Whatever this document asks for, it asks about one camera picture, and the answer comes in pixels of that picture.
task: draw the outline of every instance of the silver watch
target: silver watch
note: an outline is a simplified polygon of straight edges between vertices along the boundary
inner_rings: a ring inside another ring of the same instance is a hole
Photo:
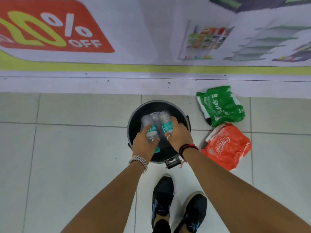
[[[144,168],[145,168],[144,173],[147,171],[148,164],[147,164],[147,161],[143,157],[135,155],[135,156],[133,156],[133,158],[130,159],[130,161],[128,163],[130,164],[130,163],[132,163],[134,161],[141,162],[141,164],[144,165]]]

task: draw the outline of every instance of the coca-cola logo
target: coca-cola logo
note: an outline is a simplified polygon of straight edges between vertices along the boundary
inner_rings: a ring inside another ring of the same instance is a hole
[[[226,145],[226,143],[230,143],[230,138],[229,137],[225,137],[220,139],[217,144],[216,144],[216,152],[217,153],[222,153],[222,151],[224,150],[224,146]]]

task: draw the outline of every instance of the person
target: person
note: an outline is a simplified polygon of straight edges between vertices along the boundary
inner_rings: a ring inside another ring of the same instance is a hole
[[[171,117],[173,132],[167,139],[188,162],[208,200],[230,232],[311,232],[305,221],[241,180],[234,174],[203,155],[194,146],[191,134],[175,117]],[[145,171],[158,145],[158,140],[148,143],[146,133],[151,124],[139,132],[132,146],[134,161],[100,191],[68,223],[62,233],[121,233],[124,231],[140,176]],[[153,232],[171,232],[169,208],[173,200],[173,181],[162,177],[152,196]],[[204,193],[194,193],[186,202],[181,222],[174,232],[196,232],[203,222],[207,199]]]

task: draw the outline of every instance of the forearm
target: forearm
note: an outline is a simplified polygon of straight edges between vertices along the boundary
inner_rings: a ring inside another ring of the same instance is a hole
[[[62,233],[122,233],[143,171],[140,162],[131,163],[81,209]]]
[[[226,171],[196,149],[184,158],[230,232],[310,232],[293,212]]]

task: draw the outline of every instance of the black bracelet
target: black bracelet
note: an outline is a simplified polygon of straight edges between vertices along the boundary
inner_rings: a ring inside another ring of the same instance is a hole
[[[199,150],[198,147],[195,146],[195,144],[184,144],[179,148],[179,156],[183,158],[183,160],[185,160],[185,158],[183,157],[183,152],[185,149],[187,148],[195,148],[197,150]]]

